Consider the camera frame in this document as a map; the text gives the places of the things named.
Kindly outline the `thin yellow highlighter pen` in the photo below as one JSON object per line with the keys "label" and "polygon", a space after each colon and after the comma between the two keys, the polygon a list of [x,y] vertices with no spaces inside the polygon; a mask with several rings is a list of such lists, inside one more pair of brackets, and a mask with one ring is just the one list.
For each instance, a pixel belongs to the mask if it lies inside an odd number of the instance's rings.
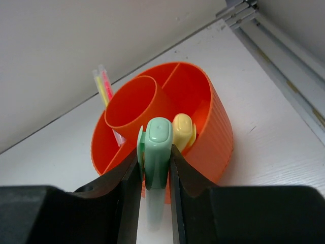
{"label": "thin yellow highlighter pen", "polygon": [[107,94],[106,94],[102,79],[101,79],[101,77],[99,75],[98,70],[93,70],[92,74],[93,74],[93,78],[94,78],[94,81],[95,81],[96,86],[97,86],[97,90],[98,90],[98,92],[99,92],[99,94],[101,96],[102,102],[103,102],[103,104],[104,104],[104,106],[106,108],[108,106],[108,98],[107,98]]}

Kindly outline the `pink highlighter pen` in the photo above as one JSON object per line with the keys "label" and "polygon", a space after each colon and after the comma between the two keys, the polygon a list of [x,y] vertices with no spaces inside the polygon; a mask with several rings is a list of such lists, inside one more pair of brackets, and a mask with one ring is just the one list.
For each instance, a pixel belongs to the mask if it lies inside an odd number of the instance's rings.
{"label": "pink highlighter pen", "polygon": [[[111,83],[110,83],[107,71],[103,65],[99,65],[99,72],[100,72],[102,81],[104,83],[104,87],[105,87],[105,90],[107,93],[108,102],[110,102],[113,97],[113,91],[112,91],[112,87],[111,87]],[[122,146],[125,143],[125,138],[122,137],[120,134],[118,134],[115,130],[113,130],[113,134],[115,136],[117,145],[119,147]]]}

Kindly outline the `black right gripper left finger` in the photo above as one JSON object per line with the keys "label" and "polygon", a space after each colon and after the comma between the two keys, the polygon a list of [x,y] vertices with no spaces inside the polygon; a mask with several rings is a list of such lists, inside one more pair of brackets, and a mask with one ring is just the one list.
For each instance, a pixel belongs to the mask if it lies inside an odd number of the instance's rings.
{"label": "black right gripper left finger", "polygon": [[74,192],[1,187],[1,243],[135,243],[141,188],[136,151]]}

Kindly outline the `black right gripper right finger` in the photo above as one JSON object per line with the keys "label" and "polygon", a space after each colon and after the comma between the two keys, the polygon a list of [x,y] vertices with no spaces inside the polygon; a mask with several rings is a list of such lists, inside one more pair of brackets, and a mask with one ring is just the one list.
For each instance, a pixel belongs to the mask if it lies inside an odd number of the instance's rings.
{"label": "black right gripper right finger", "polygon": [[169,181],[174,243],[324,243],[324,197],[315,188],[220,187],[176,146]]}

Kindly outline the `green highlighter marker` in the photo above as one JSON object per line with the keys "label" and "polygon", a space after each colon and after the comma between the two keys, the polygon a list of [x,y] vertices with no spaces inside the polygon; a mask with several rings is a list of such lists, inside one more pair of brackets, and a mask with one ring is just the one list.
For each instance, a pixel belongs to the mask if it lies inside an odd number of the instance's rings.
{"label": "green highlighter marker", "polygon": [[140,127],[137,157],[146,188],[147,228],[152,232],[159,230],[163,219],[172,141],[172,125],[164,117],[151,119],[146,131]]}

